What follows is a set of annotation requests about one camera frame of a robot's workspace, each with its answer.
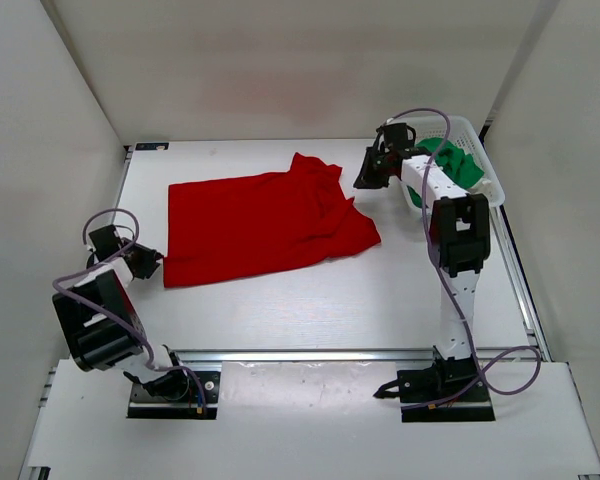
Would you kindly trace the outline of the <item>red t shirt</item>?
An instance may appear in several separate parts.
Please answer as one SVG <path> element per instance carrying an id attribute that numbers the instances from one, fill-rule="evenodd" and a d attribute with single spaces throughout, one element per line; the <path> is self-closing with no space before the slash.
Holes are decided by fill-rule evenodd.
<path id="1" fill-rule="evenodd" d="M 297 153 L 285 172 L 172 184 L 163 284 L 195 287 L 309 267 L 380 244 L 342 169 Z"/>

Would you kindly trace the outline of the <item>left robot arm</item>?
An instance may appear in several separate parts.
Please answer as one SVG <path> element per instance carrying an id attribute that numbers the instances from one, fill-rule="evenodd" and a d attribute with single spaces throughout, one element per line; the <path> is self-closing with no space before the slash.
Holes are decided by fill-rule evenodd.
<path id="1" fill-rule="evenodd" d="M 95 242 L 93 260 L 82 271 L 52 281 L 52 302 L 69 353 L 85 371 L 118 369 L 168 400 L 186 395 L 190 377 L 173 353 L 156 352 L 131 303 L 127 288 L 147 280 L 163 255 L 126 238 Z"/>

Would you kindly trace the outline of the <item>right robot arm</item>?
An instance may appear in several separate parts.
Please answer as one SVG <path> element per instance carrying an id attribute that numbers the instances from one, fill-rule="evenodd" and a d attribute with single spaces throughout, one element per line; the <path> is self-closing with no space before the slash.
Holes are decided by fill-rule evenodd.
<path id="1" fill-rule="evenodd" d="M 489 202 L 449 178 L 415 135 L 404 122 L 378 127 L 354 187 L 386 188 L 395 177 L 407 189 L 421 189 L 427 251 L 441 283 L 436 350 L 445 360 L 465 360 L 472 354 L 475 291 L 491 252 Z"/>

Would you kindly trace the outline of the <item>white plastic basket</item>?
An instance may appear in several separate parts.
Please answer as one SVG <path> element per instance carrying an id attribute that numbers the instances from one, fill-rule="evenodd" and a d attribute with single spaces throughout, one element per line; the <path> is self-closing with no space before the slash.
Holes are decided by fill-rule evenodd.
<path id="1" fill-rule="evenodd" d="M 501 206 L 505 194 L 486 151 L 478 139 L 471 123 L 463 117 L 451 116 L 444 119 L 439 115 L 404 118 L 416 130 L 416 143 L 432 138 L 442 138 L 441 144 L 433 153 L 424 149 L 423 154 L 416 154 L 402 161 L 400 171 L 400 187 L 412 216 L 419 218 L 423 211 L 430 211 L 433 202 L 443 197 L 456 198 L 473 194 L 469 189 L 461 188 L 451 180 L 436 163 L 436 156 L 446 141 L 451 142 L 471 154 L 475 163 L 484 171 L 485 178 L 492 182 L 491 195 L 486 197 L 491 208 Z M 421 207 L 417 208 L 409 198 L 408 187 L 413 188 L 421 197 Z"/>

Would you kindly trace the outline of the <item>green t shirt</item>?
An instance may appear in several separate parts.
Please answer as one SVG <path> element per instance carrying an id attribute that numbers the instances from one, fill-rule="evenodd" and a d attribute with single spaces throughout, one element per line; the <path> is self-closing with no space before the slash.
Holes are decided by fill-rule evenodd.
<path id="1" fill-rule="evenodd" d="M 426 138 L 416 143 L 416 147 L 433 153 L 442 140 L 440 137 Z M 435 163 L 451 180 L 464 189 L 475 187 L 484 176 L 484 171 L 475 163 L 473 156 L 449 141 L 444 143 L 443 148 L 436 156 Z M 407 191 L 414 206 L 420 208 L 421 197 L 419 194 L 411 187 L 408 187 Z"/>

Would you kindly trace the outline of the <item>white cloth in basket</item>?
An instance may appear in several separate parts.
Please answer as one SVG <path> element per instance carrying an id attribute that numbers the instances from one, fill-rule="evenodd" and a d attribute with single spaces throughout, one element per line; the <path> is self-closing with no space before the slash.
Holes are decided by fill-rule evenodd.
<path id="1" fill-rule="evenodd" d="M 483 194 L 486 197 L 491 195 L 492 182 L 489 178 L 481 178 L 475 185 L 469 188 L 473 194 Z"/>

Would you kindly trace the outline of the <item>small label sticker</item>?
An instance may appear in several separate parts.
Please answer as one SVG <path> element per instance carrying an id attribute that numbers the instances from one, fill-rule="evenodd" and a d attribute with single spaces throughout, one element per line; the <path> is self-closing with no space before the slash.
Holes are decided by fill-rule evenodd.
<path id="1" fill-rule="evenodd" d="M 169 148 L 168 142 L 139 142 L 135 145 L 135 151 L 164 151 Z"/>

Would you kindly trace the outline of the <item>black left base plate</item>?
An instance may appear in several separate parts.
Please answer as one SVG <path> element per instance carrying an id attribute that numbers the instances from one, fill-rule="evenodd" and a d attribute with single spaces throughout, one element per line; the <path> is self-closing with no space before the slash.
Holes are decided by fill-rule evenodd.
<path id="1" fill-rule="evenodd" d="M 202 390 L 185 373 L 170 372 L 148 385 L 132 382 L 127 417 L 153 420 L 215 420 L 218 414 L 221 371 L 196 370 Z"/>

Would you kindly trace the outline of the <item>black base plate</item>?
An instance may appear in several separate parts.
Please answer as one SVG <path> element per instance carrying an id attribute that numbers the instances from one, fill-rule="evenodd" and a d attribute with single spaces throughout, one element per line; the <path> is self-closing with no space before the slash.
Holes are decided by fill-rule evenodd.
<path id="1" fill-rule="evenodd" d="M 397 398 L 403 423 L 493 422 L 488 388 L 475 361 L 436 357 L 422 370 L 399 370 L 396 379 L 381 385 L 376 399 Z"/>
<path id="2" fill-rule="evenodd" d="M 153 420 L 215 420 L 218 414 L 221 371 L 196 370 L 202 390 L 185 373 L 170 372 L 148 385 L 132 382 L 127 417 Z"/>

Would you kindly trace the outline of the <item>aluminium rail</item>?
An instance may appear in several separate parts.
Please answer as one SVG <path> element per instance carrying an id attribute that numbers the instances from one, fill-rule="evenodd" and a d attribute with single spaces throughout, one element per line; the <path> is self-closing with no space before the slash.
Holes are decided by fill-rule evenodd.
<path id="1" fill-rule="evenodd" d="M 176 358 L 177 364 L 218 364 L 238 363 L 324 363 L 324 362 L 425 362 L 433 359 L 431 348 L 422 349 L 310 349 L 310 350 L 170 350 L 159 347 L 155 353 L 155 364 L 170 366 Z M 142 347 L 132 346 L 115 352 L 112 347 L 96 349 L 94 353 L 71 354 L 71 358 L 83 371 L 107 370 L 115 365 L 137 357 L 142 364 L 148 354 Z"/>

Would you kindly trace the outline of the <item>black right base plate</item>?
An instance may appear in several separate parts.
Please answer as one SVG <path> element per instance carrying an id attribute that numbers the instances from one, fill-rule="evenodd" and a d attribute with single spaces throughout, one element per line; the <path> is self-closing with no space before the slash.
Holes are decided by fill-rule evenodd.
<path id="1" fill-rule="evenodd" d="M 436 357 L 422 370 L 399 370 L 396 379 L 381 385 L 376 399 L 397 398 L 403 423 L 493 422 L 488 388 L 475 361 Z"/>

